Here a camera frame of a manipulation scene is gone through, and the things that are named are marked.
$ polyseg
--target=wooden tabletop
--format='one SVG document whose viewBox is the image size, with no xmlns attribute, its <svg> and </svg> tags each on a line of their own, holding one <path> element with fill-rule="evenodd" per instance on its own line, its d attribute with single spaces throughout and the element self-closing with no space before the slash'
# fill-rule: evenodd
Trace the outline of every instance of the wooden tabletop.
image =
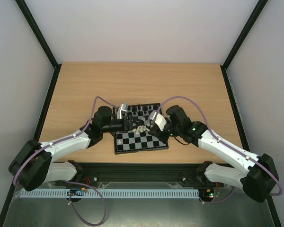
<svg viewBox="0 0 284 227">
<path fill-rule="evenodd" d="M 205 113 L 212 129 L 241 147 L 239 133 L 218 64 L 170 63 L 83 63 L 65 62 L 57 80 L 40 141 L 69 135 L 83 126 L 90 116 L 95 96 L 120 105 L 162 103 L 172 96 L 194 100 Z M 105 105 L 98 101 L 96 109 Z M 167 103 L 183 107 L 192 121 L 203 121 L 188 101 Z M 103 163 L 224 163 L 213 153 L 193 145 L 183 146 L 169 139 L 169 149 L 114 154 L 114 138 L 105 133 L 95 146 L 73 152 L 59 161 Z"/>
</svg>

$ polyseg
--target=metal frame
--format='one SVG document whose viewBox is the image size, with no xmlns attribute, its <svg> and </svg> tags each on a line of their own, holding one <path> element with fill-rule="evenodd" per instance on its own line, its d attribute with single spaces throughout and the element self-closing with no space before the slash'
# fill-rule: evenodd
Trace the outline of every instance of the metal frame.
<svg viewBox="0 0 284 227">
<path fill-rule="evenodd" d="M 56 61 L 53 53 L 51 52 L 45 38 L 43 37 L 33 15 L 31 14 L 27 4 L 25 3 L 24 0 L 15 0 L 16 3 L 18 4 L 20 10 L 22 11 L 24 17 L 26 18 L 28 24 L 30 25 L 31 29 L 33 30 L 37 40 L 39 41 L 40 45 L 42 46 L 46 56 L 48 57 L 49 61 L 51 62 L 53 68 L 54 68 L 54 73 L 53 77 L 45 98 L 44 106 L 41 111 L 41 115 L 38 121 L 38 125 L 34 134 L 34 139 L 39 140 L 41 131 L 43 128 L 43 124 L 45 122 L 46 114 L 53 96 L 53 91 L 59 76 L 59 72 L 61 69 L 61 64 L 58 64 Z M 221 66 L 221 71 L 223 74 L 225 86 L 227 89 L 227 93 L 230 99 L 231 107 L 233 110 L 233 115 L 237 124 L 238 132 L 240 135 L 240 139 L 242 142 L 242 146 L 245 150 L 249 150 L 249 145 L 248 141 L 243 129 L 242 121 L 238 112 L 238 108 L 234 99 L 233 92 L 231 90 L 229 78 L 227 75 L 227 68 L 231 64 L 232 60 L 234 59 L 236 53 L 238 52 L 239 48 L 241 47 L 242 43 L 244 42 L 245 38 L 247 37 L 248 33 L 250 32 L 251 28 L 253 27 L 255 21 L 257 20 L 258 16 L 260 15 L 261 11 L 263 10 L 264 6 L 268 0 L 259 0 L 258 3 L 256 4 L 253 12 L 251 13 L 248 21 L 246 22 L 243 30 L 241 31 L 237 41 L 235 42 L 233 48 L 231 49 L 228 57 L 226 58 L 224 64 Z M 123 174 L 124 179 L 131 179 L 134 180 L 136 179 L 137 181 L 151 181 L 151 179 L 145 178 L 145 175 L 142 175 L 142 173 L 147 170 L 151 172 L 152 178 L 155 177 L 156 181 L 161 180 L 161 181 L 182 181 L 182 178 L 191 175 L 195 169 L 196 165 L 191 164 L 191 165 L 175 165 L 175 164 L 169 164 L 169 165 L 152 165 L 152 164 L 96 164 L 96 163 L 82 163 L 84 168 L 91 168 L 90 173 L 96 173 L 97 177 L 102 178 L 102 180 L 113 180 L 113 179 L 120 179 L 120 175 L 116 177 L 116 175 L 113 174 L 113 172 L 123 172 L 126 170 L 128 173 Z M 3 226 L 4 220 L 6 217 L 6 214 L 8 212 L 9 204 L 11 202 L 13 192 L 15 190 L 15 187 L 11 185 L 7 198 L 5 200 L 1 215 L 0 215 L 0 227 Z M 269 205 L 269 209 L 274 221 L 274 224 L 276 227 L 280 227 L 281 223 L 278 217 L 278 214 L 276 212 L 275 206 L 273 199 L 271 196 L 267 198 L 267 202 Z"/>
</svg>

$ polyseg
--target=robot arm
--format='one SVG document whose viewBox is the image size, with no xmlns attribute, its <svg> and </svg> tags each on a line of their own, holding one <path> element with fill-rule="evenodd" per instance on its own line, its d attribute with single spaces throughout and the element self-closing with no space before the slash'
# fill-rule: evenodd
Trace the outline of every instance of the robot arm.
<svg viewBox="0 0 284 227">
<path fill-rule="evenodd" d="M 249 159 L 262 164 L 278 179 L 274 162 L 270 156 L 264 154 L 260 157 L 239 148 L 212 131 L 216 137 L 214 138 L 204 123 L 191 122 L 178 105 L 170 107 L 166 113 L 168 118 L 160 114 L 155 118 L 157 115 L 155 112 L 150 115 L 150 120 L 156 124 L 151 128 L 150 135 L 164 142 L 170 136 L 180 136 L 185 142 L 216 154 L 232 166 L 225 167 L 205 161 L 197 170 L 197 179 L 201 183 L 205 185 L 207 181 L 226 183 L 242 189 L 255 201 L 263 202 L 266 199 L 276 183 L 263 169 Z M 245 157 L 229 147 L 242 152 Z"/>
<path fill-rule="evenodd" d="M 74 151 L 96 145 L 102 140 L 105 132 L 130 131 L 137 126 L 144 125 L 144 121 L 138 118 L 132 116 L 123 118 L 122 112 L 126 109 L 127 104 L 122 104 L 117 111 L 120 113 L 119 117 L 112 118 L 112 109 L 108 106 L 101 106 L 87 127 L 82 126 L 69 136 L 42 143 L 36 140 L 28 141 L 10 164 L 9 171 L 15 176 L 23 163 L 36 150 L 45 148 L 25 166 L 18 176 L 18 181 L 25 190 L 34 190 L 48 181 L 80 181 L 83 170 L 77 163 L 74 161 L 54 163 L 54 161 Z"/>
</svg>

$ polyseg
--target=white wall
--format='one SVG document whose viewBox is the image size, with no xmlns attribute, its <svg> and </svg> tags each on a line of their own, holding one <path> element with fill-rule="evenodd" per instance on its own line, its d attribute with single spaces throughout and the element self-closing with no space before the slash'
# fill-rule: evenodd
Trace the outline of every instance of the white wall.
<svg viewBox="0 0 284 227">
<path fill-rule="evenodd" d="M 53 68 L 15 1 L 0 0 L 0 212 L 8 166 L 34 135 Z"/>
<path fill-rule="evenodd" d="M 26 0 L 58 62 L 223 63 L 257 0 Z"/>
<path fill-rule="evenodd" d="M 284 0 L 268 1 L 228 75 L 251 150 L 273 157 L 284 187 Z M 284 193 L 274 201 L 284 226 Z"/>
</svg>

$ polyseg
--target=chessboard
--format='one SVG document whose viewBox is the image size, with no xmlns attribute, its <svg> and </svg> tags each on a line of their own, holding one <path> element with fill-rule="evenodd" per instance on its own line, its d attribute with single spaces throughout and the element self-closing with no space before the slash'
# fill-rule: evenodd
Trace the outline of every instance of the chessboard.
<svg viewBox="0 0 284 227">
<path fill-rule="evenodd" d="M 126 117 L 131 115 L 138 117 L 144 121 L 144 126 L 149 126 L 149 115 L 152 111 L 156 111 L 160 103 L 143 104 L 143 105 L 130 105 L 128 106 L 128 112 L 123 113 Z M 138 151 L 150 151 L 168 149 L 168 143 L 163 143 L 158 138 L 151 136 L 147 131 L 143 130 L 143 127 L 134 129 L 129 132 L 117 132 L 114 136 L 115 154 L 134 153 Z"/>
</svg>

